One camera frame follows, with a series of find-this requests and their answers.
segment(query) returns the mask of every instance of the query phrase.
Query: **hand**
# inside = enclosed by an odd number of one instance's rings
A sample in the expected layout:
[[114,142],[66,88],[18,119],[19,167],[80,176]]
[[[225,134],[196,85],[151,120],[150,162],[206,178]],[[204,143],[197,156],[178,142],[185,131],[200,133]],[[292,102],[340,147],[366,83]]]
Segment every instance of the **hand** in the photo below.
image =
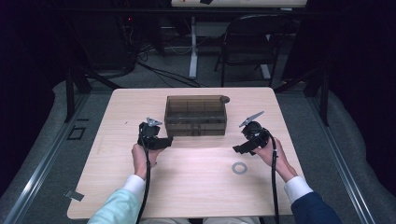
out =
[[[276,158],[276,171],[282,177],[285,182],[288,182],[290,179],[297,176],[296,171],[293,167],[290,166],[288,159],[286,158],[285,151],[283,150],[282,145],[280,144],[279,139],[274,138],[276,142],[276,149],[277,149],[277,158]],[[267,146],[261,148],[257,147],[253,150],[257,155],[259,155],[262,160],[269,166],[272,166],[272,159],[273,159],[273,142],[270,138],[268,141]]]
[[[157,163],[157,157],[162,151],[163,149],[148,150],[148,159],[151,164],[151,168]],[[145,149],[138,144],[134,144],[134,147],[132,148],[132,156],[134,158],[134,174],[140,176],[143,180],[146,180],[147,160]]]

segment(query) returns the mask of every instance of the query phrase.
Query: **person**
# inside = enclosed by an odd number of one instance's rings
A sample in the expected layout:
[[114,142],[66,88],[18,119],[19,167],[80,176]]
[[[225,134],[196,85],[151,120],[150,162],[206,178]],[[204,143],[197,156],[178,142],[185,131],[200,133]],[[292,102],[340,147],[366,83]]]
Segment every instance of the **person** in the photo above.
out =
[[[323,202],[320,195],[314,192],[298,176],[295,169],[289,164],[280,141],[275,138],[277,148],[276,171],[285,181],[285,191],[289,196],[291,211],[294,219],[299,223],[342,223],[334,210]],[[156,164],[158,155],[163,151],[149,150],[148,158],[151,164]],[[272,165],[273,144],[270,139],[267,146],[255,148],[253,150],[269,166]],[[144,149],[138,144],[132,149],[134,158],[134,175],[130,175],[121,189],[117,189],[107,199],[105,205],[101,207],[89,220],[88,223],[136,223],[144,195],[145,180],[147,175],[146,155]],[[169,223],[169,224],[189,224],[186,218],[159,218],[146,219],[140,223]],[[260,224],[258,217],[209,217],[204,218],[205,224]]]

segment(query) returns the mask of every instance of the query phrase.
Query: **chair backrest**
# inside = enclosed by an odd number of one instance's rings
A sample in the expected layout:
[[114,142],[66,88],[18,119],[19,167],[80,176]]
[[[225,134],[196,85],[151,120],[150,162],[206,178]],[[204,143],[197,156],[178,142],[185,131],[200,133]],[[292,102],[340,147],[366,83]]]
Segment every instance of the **chair backrest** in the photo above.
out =
[[285,34],[291,20],[279,15],[246,15],[232,21],[227,27],[227,35],[273,35]]

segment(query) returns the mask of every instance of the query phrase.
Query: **light green sleeve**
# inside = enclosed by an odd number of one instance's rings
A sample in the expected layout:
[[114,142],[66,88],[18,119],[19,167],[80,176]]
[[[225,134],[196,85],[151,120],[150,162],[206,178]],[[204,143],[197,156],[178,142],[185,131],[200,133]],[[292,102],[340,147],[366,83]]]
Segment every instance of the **light green sleeve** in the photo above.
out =
[[88,221],[88,223],[136,223],[141,207],[137,197],[126,189],[116,190]]

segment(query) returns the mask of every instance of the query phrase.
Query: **person's right hand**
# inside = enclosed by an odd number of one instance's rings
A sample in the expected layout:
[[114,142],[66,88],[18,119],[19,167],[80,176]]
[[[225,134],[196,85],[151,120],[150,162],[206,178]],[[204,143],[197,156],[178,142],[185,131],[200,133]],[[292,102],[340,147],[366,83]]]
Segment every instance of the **person's right hand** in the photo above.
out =
[[[288,182],[293,177],[297,176],[296,171],[290,166],[288,159],[286,158],[285,151],[280,144],[279,139],[274,138],[276,142],[276,171],[282,177],[285,182]],[[273,141],[270,138],[268,144],[265,147],[257,147],[253,150],[257,155],[259,155],[262,160],[269,166],[272,166],[273,162]]]

